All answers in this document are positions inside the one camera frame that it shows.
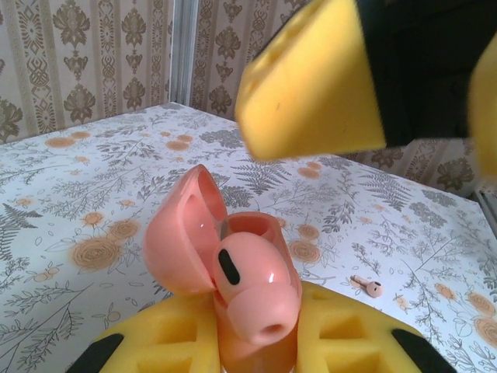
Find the wall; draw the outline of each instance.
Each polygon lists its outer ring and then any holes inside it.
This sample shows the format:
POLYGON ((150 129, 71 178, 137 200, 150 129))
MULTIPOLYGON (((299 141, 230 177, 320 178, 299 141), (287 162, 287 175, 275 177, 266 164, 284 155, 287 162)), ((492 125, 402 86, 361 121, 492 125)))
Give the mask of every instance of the wall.
POLYGON ((173 0, 0 2, 0 143, 165 103, 173 0))
MULTIPOLYGON (((245 65, 306 0, 200 0, 191 105, 233 119, 245 65)), ((478 176, 469 141, 415 141, 408 147, 348 155, 389 173, 469 195, 478 176)))

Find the table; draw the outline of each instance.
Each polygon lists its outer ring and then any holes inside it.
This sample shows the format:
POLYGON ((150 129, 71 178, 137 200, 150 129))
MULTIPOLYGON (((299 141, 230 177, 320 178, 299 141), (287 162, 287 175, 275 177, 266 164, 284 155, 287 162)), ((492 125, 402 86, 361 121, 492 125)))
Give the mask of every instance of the table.
POLYGON ((0 162, 2 373, 63 371, 171 295, 141 241, 198 163, 230 212, 278 217, 303 279, 414 326, 458 371, 497 371, 497 241, 475 202, 335 156, 253 162, 234 123, 174 103, 2 145, 0 162))

